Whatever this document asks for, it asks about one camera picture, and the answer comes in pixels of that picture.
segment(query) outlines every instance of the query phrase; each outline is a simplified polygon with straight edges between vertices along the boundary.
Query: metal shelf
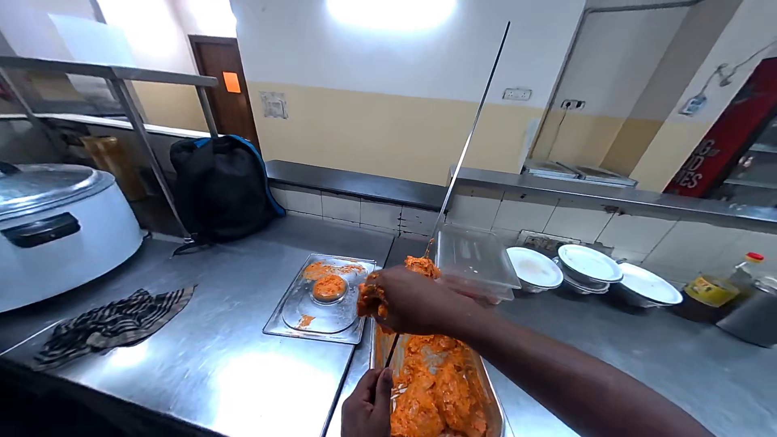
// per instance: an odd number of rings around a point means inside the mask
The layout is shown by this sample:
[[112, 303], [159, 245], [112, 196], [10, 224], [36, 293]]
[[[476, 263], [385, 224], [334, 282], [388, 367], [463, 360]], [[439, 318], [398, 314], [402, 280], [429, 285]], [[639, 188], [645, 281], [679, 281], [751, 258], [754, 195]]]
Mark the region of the metal shelf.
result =
[[193, 86], [216, 86], [218, 79], [211, 76], [184, 75], [183, 73], [158, 72], [143, 68], [116, 65], [86, 64], [83, 62], [52, 61], [51, 59], [0, 56], [0, 67], [28, 68], [32, 70], [94, 76], [104, 79], [139, 80], [142, 82], [176, 83]]
[[769, 182], [755, 182], [754, 180], [726, 179], [723, 181], [723, 183], [729, 185], [742, 185], [744, 187], [768, 188], [770, 190], [777, 190], [777, 184], [770, 184]]
[[145, 70], [143, 68], [121, 67], [118, 65], [100, 65], [100, 64], [85, 64], [82, 62], [70, 62], [70, 61], [53, 61], [51, 59], [36, 59], [36, 58], [20, 58], [16, 56], [0, 56], [0, 78], [5, 80], [9, 84], [11, 93], [24, 109], [26, 116], [30, 121], [40, 128], [44, 134], [52, 141], [53, 144], [57, 144], [57, 141], [61, 139], [47, 126], [38, 120], [33, 111], [30, 109], [30, 105], [22, 98], [21, 93], [16, 89], [11, 82], [8, 75], [3, 68], [21, 68], [31, 69], [48, 72], [60, 72], [73, 75], [84, 75], [99, 77], [107, 79], [113, 94], [119, 100], [124, 113], [127, 115], [127, 119], [132, 124], [132, 128], [138, 135], [138, 140], [143, 145], [146, 154], [148, 155], [148, 161], [151, 164], [151, 168], [154, 171], [159, 186], [162, 188], [162, 193], [165, 195], [167, 204], [172, 209], [172, 214], [175, 215], [178, 226], [183, 233], [183, 239], [189, 243], [192, 241], [192, 236], [189, 231], [186, 230], [186, 226], [183, 225], [178, 210], [176, 209], [175, 201], [172, 197], [172, 191], [167, 184], [167, 179], [162, 171], [162, 167], [159, 165], [159, 161], [154, 154], [154, 150], [151, 147], [151, 142], [148, 138], [148, 132], [145, 130], [143, 119], [141, 118], [138, 108], [132, 101], [129, 90], [127, 89], [127, 80], [138, 80], [142, 82], [159, 82], [159, 83], [173, 83], [178, 85], [192, 85], [197, 88], [197, 96], [200, 99], [200, 105], [205, 115], [205, 121], [207, 123], [207, 129], [211, 133], [212, 138], [218, 137], [216, 131], [216, 123], [211, 113], [211, 106], [207, 101], [207, 95], [205, 93], [206, 86], [218, 85], [218, 79], [211, 76], [200, 75], [185, 75], [182, 73], [173, 72], [158, 72], [155, 70]]
[[777, 153], [777, 145], [769, 145], [757, 142], [750, 147], [750, 152]]

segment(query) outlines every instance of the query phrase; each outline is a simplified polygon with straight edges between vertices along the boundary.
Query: hand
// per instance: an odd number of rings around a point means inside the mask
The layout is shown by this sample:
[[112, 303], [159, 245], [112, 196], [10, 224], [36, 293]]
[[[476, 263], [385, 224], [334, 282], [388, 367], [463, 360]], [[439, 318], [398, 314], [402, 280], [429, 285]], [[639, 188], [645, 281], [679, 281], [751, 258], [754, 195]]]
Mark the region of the hand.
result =
[[383, 288], [385, 296], [388, 316], [375, 319], [402, 334], [449, 334], [451, 323], [480, 309], [472, 299], [402, 266], [381, 270], [367, 283]]
[[370, 369], [343, 402], [341, 437], [391, 435], [391, 369]]

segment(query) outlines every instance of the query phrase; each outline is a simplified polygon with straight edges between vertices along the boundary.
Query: tiled wall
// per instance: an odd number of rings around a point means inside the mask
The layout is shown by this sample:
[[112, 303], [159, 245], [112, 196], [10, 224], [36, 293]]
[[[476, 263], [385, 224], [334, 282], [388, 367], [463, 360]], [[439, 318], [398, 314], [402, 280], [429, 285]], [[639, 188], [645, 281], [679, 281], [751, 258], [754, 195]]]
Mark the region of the tiled wall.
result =
[[332, 194], [320, 190], [274, 184], [275, 200], [290, 215], [304, 215], [344, 226], [355, 226], [393, 236], [428, 238], [437, 213], [406, 206], [391, 205]]
[[777, 235], [674, 215], [611, 213], [603, 205], [457, 187], [446, 221], [490, 229], [505, 246], [514, 246], [524, 229], [599, 242], [614, 248], [613, 258], [626, 258], [672, 281], [689, 281], [700, 271], [726, 274], [747, 252], [763, 254], [762, 266], [777, 274]]

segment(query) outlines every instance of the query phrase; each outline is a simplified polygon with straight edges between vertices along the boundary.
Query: metal skewer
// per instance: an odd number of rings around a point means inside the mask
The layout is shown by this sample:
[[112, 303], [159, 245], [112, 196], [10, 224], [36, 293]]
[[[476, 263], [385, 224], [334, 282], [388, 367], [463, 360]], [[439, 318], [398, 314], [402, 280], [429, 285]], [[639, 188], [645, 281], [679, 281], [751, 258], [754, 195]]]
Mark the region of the metal skewer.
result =
[[388, 351], [388, 357], [386, 358], [386, 365], [383, 366], [383, 369], [389, 367], [389, 364], [391, 364], [391, 358], [394, 357], [394, 349], [396, 349], [397, 341], [399, 341], [399, 333], [394, 334], [394, 342], [391, 345], [391, 349]]
[[[456, 182], [456, 178], [458, 178], [458, 171], [462, 168], [462, 163], [464, 162], [464, 156], [467, 154], [467, 149], [469, 149], [469, 142], [472, 140], [472, 134], [475, 133], [475, 128], [478, 125], [478, 119], [480, 118], [480, 111], [483, 110], [483, 105], [486, 103], [486, 96], [488, 95], [489, 88], [491, 88], [491, 80], [493, 79], [493, 73], [497, 70], [497, 65], [499, 64], [499, 58], [500, 56], [502, 56], [502, 48], [504, 48], [504, 41], [507, 39], [507, 32], [509, 31], [510, 31], [510, 22], [508, 21], [507, 27], [504, 28], [502, 43], [499, 44], [499, 51], [497, 52], [497, 58], [494, 59], [493, 67], [491, 68], [491, 74], [488, 76], [488, 83], [486, 84], [486, 90], [483, 91], [483, 98], [480, 99], [480, 106], [478, 106], [478, 112], [475, 114], [475, 122], [472, 123], [472, 130], [469, 131], [469, 135], [467, 135], [467, 141], [464, 143], [464, 149], [462, 150], [462, 155], [458, 157], [458, 163], [456, 163], [456, 170], [454, 170], [453, 177], [451, 178], [451, 183], [448, 185], [448, 192], [445, 193], [445, 199], [442, 201], [442, 207], [440, 208], [440, 214], [437, 216], [437, 222], [434, 224], [432, 237], [437, 235], [437, 231], [440, 228], [440, 224], [444, 220], [445, 209], [448, 207], [448, 201], [451, 199], [453, 186]], [[433, 239], [430, 239], [429, 244], [427, 244], [427, 253], [429, 252], [429, 247], [431, 246]]]

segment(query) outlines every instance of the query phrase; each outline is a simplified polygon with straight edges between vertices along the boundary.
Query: blue backpack strap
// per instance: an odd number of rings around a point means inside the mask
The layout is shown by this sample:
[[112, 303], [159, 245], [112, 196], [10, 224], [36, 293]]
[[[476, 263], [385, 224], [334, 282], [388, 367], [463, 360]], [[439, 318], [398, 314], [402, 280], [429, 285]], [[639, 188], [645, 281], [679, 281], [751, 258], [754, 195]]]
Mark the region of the blue backpack strap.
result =
[[194, 145], [199, 149], [200, 147], [204, 146], [211, 140], [211, 137], [207, 138], [199, 138], [194, 140]]
[[273, 197], [273, 193], [270, 191], [270, 181], [267, 179], [267, 168], [264, 166], [264, 159], [262, 159], [262, 154], [259, 153], [259, 151], [256, 150], [256, 147], [254, 147], [253, 144], [251, 144], [251, 142], [248, 141], [247, 139], [240, 137], [238, 135], [227, 135], [227, 136], [233, 137], [234, 139], [240, 141], [241, 143], [246, 145], [249, 149], [251, 149], [254, 155], [256, 155], [256, 158], [259, 160], [259, 164], [262, 166], [262, 177], [264, 177], [264, 189], [267, 191], [267, 198], [270, 199], [270, 203], [273, 205], [273, 208], [275, 209], [275, 212], [278, 213], [278, 215], [280, 215], [281, 217], [286, 215], [286, 210], [284, 209], [284, 207], [280, 206], [278, 202], [275, 201], [275, 198]]

